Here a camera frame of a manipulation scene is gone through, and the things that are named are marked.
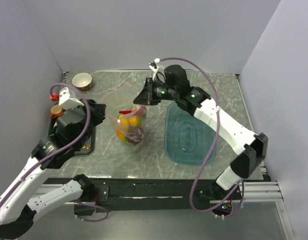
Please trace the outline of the red chili pepper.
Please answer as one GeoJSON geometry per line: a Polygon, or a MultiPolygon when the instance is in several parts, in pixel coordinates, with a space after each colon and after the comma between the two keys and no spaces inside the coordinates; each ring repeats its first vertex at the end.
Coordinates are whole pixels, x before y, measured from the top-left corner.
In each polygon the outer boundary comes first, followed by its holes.
{"type": "Polygon", "coordinates": [[[126,115],[126,114],[130,114],[131,112],[132,112],[132,110],[121,110],[121,111],[119,111],[119,114],[126,115]]]}

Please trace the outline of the yellow orange mango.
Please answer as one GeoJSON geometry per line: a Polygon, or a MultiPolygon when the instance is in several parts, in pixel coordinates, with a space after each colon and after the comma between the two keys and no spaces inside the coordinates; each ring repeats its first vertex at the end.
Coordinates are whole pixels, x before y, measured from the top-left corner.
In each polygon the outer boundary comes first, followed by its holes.
{"type": "Polygon", "coordinates": [[[140,127],[142,125],[143,119],[138,116],[132,116],[132,117],[121,117],[120,118],[120,124],[124,128],[129,127],[140,127]]]}

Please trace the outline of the clear zip top bag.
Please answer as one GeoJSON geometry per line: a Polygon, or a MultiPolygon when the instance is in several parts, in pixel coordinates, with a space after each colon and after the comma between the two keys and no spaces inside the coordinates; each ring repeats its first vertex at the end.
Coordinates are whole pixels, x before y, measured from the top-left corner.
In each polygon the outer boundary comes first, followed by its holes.
{"type": "Polygon", "coordinates": [[[137,149],[145,138],[147,108],[133,103],[139,90],[128,83],[109,91],[101,102],[106,105],[105,114],[118,139],[137,149]]]}

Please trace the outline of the dark red apple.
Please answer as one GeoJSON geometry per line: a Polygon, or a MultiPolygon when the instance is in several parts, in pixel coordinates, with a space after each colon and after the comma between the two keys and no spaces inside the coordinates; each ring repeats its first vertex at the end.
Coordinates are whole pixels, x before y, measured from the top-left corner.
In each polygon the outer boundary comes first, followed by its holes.
{"type": "Polygon", "coordinates": [[[145,132],[142,128],[136,128],[129,131],[126,135],[126,141],[132,145],[138,145],[143,141],[145,132]]]}

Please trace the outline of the orange green mango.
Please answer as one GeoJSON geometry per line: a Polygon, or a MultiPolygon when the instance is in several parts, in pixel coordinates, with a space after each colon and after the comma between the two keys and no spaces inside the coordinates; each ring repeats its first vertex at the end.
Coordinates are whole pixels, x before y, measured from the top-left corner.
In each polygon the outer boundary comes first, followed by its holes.
{"type": "Polygon", "coordinates": [[[127,141],[127,136],[122,131],[120,131],[119,129],[116,129],[116,135],[117,135],[118,139],[121,140],[122,142],[127,141]]]}

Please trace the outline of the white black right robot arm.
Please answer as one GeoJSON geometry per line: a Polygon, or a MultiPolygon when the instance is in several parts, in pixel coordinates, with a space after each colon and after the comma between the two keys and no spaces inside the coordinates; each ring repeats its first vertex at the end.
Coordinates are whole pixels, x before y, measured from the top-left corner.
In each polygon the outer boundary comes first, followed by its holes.
{"type": "Polygon", "coordinates": [[[152,62],[149,67],[153,76],[146,78],[134,104],[155,106],[162,100],[175,101],[180,109],[212,128],[216,137],[223,138],[231,146],[237,156],[216,179],[212,188],[216,198],[226,198],[231,187],[249,178],[266,157],[268,137],[245,128],[205,90],[191,86],[186,70],[180,65],[163,67],[152,62]]]}

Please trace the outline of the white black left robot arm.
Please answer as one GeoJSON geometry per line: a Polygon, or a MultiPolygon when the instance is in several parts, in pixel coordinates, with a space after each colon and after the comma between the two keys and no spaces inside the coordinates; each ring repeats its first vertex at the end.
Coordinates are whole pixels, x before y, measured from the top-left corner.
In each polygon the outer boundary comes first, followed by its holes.
{"type": "Polygon", "coordinates": [[[90,103],[90,120],[85,106],[68,109],[57,119],[50,134],[32,150],[26,165],[12,184],[0,196],[0,239],[14,240],[25,234],[39,218],[71,201],[93,201],[97,190],[84,174],[76,175],[63,186],[35,197],[41,185],[79,151],[92,132],[106,118],[105,104],[90,103]],[[72,146],[60,151],[79,135],[72,146]]]}

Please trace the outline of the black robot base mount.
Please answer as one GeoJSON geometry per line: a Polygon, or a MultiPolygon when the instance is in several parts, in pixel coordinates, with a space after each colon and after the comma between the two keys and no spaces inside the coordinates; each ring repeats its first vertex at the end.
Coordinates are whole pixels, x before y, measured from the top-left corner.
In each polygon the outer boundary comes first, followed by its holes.
{"type": "Polygon", "coordinates": [[[205,210],[222,199],[239,201],[241,190],[223,190],[214,180],[201,179],[190,194],[192,179],[92,178],[94,193],[87,199],[109,211],[183,210],[193,204],[205,210]]]}

